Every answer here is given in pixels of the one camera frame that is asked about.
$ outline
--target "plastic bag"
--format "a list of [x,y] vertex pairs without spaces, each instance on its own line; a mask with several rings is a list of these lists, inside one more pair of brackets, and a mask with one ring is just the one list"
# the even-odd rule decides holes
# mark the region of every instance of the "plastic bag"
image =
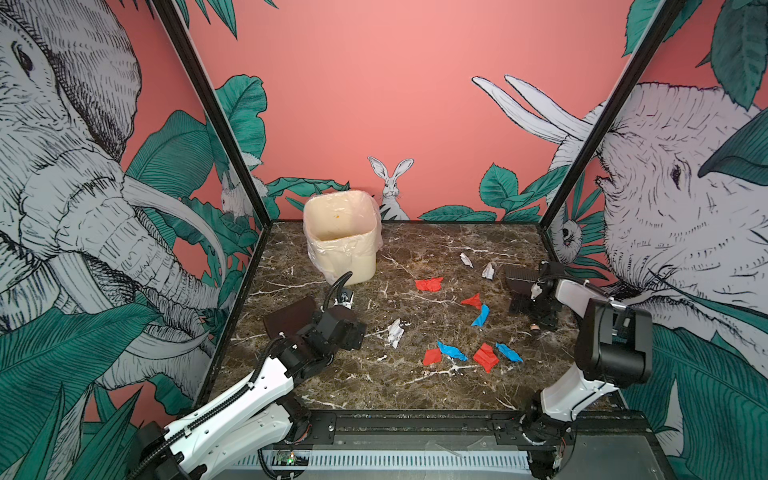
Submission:
[[333,283],[365,282],[376,272],[376,252],[384,245],[379,206],[366,192],[346,190],[312,197],[304,205],[306,249],[314,265]]

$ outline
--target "pink wall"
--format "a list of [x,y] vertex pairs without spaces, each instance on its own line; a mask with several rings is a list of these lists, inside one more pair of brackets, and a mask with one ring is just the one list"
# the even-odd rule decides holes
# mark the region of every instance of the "pink wall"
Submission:
[[[478,195],[493,163],[514,171],[521,189],[548,170],[557,146],[515,126],[473,76],[511,93],[504,75],[512,74],[583,116],[628,59],[631,0],[315,0],[277,2],[279,10],[235,0],[237,38],[210,9],[209,25],[188,4],[214,87],[237,74],[264,81],[267,142],[256,176],[350,180],[381,194],[366,158],[390,173],[413,158],[398,181],[411,219],[446,204],[500,211]],[[300,217],[278,204],[281,217]]]

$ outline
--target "dark marble tabletop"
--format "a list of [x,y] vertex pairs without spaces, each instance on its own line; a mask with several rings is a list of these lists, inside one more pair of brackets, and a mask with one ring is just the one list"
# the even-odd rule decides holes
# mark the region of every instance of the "dark marble tabletop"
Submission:
[[[535,227],[505,224],[385,223],[376,275],[353,285],[353,310],[367,323],[361,350],[339,351],[333,364],[296,388],[310,408],[334,409],[504,409],[524,407],[531,394],[551,385],[573,362],[577,330],[570,311],[560,329],[533,338],[528,320],[510,316],[503,283],[505,265],[537,268],[547,254]],[[474,263],[469,268],[459,255]],[[493,280],[482,278],[488,262]],[[442,276],[442,290],[422,292],[414,280]],[[263,317],[307,295],[320,304],[328,288],[311,264],[301,223],[276,223],[267,241],[250,294],[214,383],[218,395],[253,369],[266,345]],[[491,310],[484,328],[471,326],[479,314],[460,305],[477,292]],[[400,319],[405,330],[397,349],[386,344],[386,327]],[[437,341],[456,346],[468,362],[424,367]],[[505,343],[523,363],[502,357],[491,373],[472,357],[480,345]]]

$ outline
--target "crumpled paper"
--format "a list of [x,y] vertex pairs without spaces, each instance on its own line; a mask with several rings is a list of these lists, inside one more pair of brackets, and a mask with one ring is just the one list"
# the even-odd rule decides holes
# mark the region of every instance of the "crumpled paper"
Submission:
[[488,308],[488,305],[485,305],[483,303],[482,307],[480,308],[480,315],[475,319],[474,322],[472,322],[472,326],[485,325],[485,321],[488,319],[488,314],[490,312],[491,312],[491,309]]
[[474,265],[472,265],[472,261],[469,259],[469,257],[467,257],[467,254],[466,254],[466,253],[462,252],[462,254],[461,254],[461,255],[459,255],[458,257],[459,257],[459,258],[461,258],[461,259],[462,259],[462,262],[463,262],[463,263],[464,263],[466,266],[468,266],[469,268],[475,268],[475,266],[474,266]]
[[522,362],[523,359],[520,358],[518,353],[514,351],[513,349],[506,346],[504,343],[496,343],[496,348],[499,352],[502,353],[505,357],[510,359],[512,362]]
[[441,343],[439,340],[437,342],[437,346],[440,348],[441,352],[451,357],[452,359],[463,360],[465,362],[469,360],[467,356],[462,353],[461,350],[457,349],[454,346],[446,345],[444,343]]
[[481,310],[482,302],[480,301],[480,293],[476,293],[475,296],[462,300],[462,305],[472,305],[477,308],[477,310]]
[[480,346],[475,356],[472,357],[477,363],[482,365],[486,373],[490,373],[493,367],[498,363],[498,357],[493,353],[493,348],[487,343]]
[[493,280],[493,264],[488,262],[488,265],[485,266],[484,270],[482,271],[482,277],[487,278],[488,280]]
[[416,280],[416,288],[425,292],[439,292],[443,277],[430,280]]
[[392,322],[392,325],[386,328],[389,330],[389,335],[386,337],[386,342],[391,345],[393,349],[396,349],[398,343],[400,343],[402,334],[405,332],[405,330],[400,326],[400,319],[395,320]]

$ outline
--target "white paper scrap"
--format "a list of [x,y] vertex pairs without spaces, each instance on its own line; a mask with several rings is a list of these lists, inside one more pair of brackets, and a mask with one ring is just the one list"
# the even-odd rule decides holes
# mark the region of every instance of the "white paper scrap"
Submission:
[[475,266],[472,265],[472,261],[469,259],[469,257],[467,257],[466,253],[462,252],[462,254],[460,255],[460,258],[462,259],[462,262],[464,262],[466,266],[468,266],[469,268],[475,268]]
[[493,280],[493,265],[488,262],[488,265],[485,266],[485,269],[482,271],[482,277],[487,278],[488,280]]

